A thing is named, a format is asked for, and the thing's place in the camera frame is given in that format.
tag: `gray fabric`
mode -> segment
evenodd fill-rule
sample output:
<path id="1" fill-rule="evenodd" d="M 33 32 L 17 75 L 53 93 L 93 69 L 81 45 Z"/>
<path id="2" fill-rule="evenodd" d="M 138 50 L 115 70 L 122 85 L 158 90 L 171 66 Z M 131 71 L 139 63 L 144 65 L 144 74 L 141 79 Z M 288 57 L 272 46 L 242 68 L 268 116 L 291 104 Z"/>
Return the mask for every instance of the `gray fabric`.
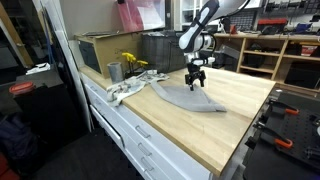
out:
<path id="1" fill-rule="evenodd" d="M 157 82 L 151 83 L 152 88 L 164 100 L 196 112 L 227 111 L 225 107 L 210 99 L 201 88 L 194 85 L 194 91 L 188 86 L 160 86 Z"/>

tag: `cabinet drawer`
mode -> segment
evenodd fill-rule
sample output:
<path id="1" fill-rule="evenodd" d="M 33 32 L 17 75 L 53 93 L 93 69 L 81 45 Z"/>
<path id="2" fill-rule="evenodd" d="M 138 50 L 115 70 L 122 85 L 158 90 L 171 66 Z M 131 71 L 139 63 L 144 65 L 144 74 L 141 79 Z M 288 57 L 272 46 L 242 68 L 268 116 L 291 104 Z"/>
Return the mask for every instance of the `cabinet drawer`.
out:
<path id="1" fill-rule="evenodd" d="M 130 135 L 132 140 L 137 144 L 138 150 L 140 153 L 142 153 L 147 160 L 153 161 L 157 164 L 157 166 L 163 170 L 163 172 L 169 177 L 169 179 L 172 180 L 185 180 L 188 179 L 181 170 L 179 171 L 179 167 L 176 167 L 170 160 L 166 158 L 166 156 L 161 153 L 159 150 L 157 150 L 156 147 L 151 145 L 147 140 L 140 137 L 138 134 L 138 131 L 141 131 L 140 133 L 144 136 L 153 136 L 150 134 L 147 134 L 147 132 L 143 132 L 142 129 L 133 129 L 133 127 L 125 122 L 125 125 L 122 125 L 122 128 L 124 131 Z"/>
<path id="2" fill-rule="evenodd" d="M 90 105 L 90 108 L 92 114 L 96 117 L 100 126 L 109 134 L 109 136 L 120 147 L 120 149 L 123 149 L 123 141 L 119 133 L 117 133 L 116 130 L 109 125 L 109 123 L 98 113 L 98 111 L 92 105 Z"/>
<path id="3" fill-rule="evenodd" d="M 125 132 L 130 132 L 130 136 L 137 141 L 136 143 L 143 143 L 151 153 L 154 153 L 148 158 L 154 160 L 170 178 L 199 180 L 208 180 L 210 178 L 209 170 L 147 124 L 130 109 L 122 105 L 115 110 L 118 115 L 123 118 L 127 126 L 130 126 L 124 129 Z"/>
<path id="4" fill-rule="evenodd" d="M 165 173 L 154 163 L 148 159 L 138 148 L 138 145 L 128 136 L 126 138 L 125 151 L 127 155 L 133 159 L 133 164 L 145 179 L 150 180 L 167 180 L 169 179 Z"/>
<path id="5" fill-rule="evenodd" d="M 118 122 L 118 114 L 110 107 L 106 102 L 104 102 L 95 92 L 93 92 L 88 85 L 85 84 L 89 100 L 95 109 L 108 120 L 110 125 L 115 129 L 119 130 L 121 124 Z"/>
<path id="6" fill-rule="evenodd" d="M 101 88 L 97 83 L 93 82 L 90 78 L 82 73 L 83 81 L 88 85 L 88 88 L 95 92 L 98 96 L 107 101 L 107 91 Z"/>

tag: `crumpled towel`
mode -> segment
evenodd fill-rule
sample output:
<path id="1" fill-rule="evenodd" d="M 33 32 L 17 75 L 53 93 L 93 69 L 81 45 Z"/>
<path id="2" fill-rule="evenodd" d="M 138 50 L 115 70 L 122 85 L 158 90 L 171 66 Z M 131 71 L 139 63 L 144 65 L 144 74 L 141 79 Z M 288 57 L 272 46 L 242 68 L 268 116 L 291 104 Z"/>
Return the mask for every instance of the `crumpled towel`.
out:
<path id="1" fill-rule="evenodd" d="M 160 86 L 156 81 L 152 82 L 151 86 L 162 99 L 189 111 L 227 111 L 224 106 L 210 99 L 196 85 L 194 85 L 194 91 L 190 91 L 189 86 Z"/>
<path id="2" fill-rule="evenodd" d="M 168 78 L 169 76 L 166 74 L 157 74 L 156 70 L 149 70 L 139 76 L 133 76 L 106 89 L 107 103 L 113 107 L 119 106 L 122 99 L 139 92 L 146 84 Z"/>

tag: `workbench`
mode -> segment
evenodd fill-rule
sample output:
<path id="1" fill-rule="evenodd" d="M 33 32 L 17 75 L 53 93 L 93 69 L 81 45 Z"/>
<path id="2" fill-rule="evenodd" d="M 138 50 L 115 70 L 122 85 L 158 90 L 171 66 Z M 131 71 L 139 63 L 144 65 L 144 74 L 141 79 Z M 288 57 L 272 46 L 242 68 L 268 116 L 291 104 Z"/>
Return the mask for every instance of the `workbench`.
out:
<path id="1" fill-rule="evenodd" d="M 231 178 L 232 157 L 275 82 L 203 69 L 207 79 L 202 89 L 227 112 L 184 110 L 161 99 L 149 85 L 122 105 L 110 107 L 105 89 L 111 80 L 80 68 L 93 114 L 146 179 Z M 186 73 L 186 69 L 169 73 L 170 79 L 160 85 L 184 86 Z"/>

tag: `butcher block table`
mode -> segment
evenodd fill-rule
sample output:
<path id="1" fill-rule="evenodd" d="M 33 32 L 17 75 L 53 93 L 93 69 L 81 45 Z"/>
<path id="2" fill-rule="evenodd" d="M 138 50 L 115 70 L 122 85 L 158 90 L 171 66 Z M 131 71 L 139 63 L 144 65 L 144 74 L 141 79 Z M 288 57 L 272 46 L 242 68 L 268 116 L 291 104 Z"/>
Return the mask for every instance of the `butcher block table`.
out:
<path id="1" fill-rule="evenodd" d="M 219 177 L 275 82 L 203 67 L 202 90 L 227 112 L 191 112 L 161 99 L 150 85 L 122 103 L 163 136 Z M 80 69 L 102 88 L 111 85 L 88 68 Z M 161 86 L 185 86 L 186 69 L 169 73 Z"/>

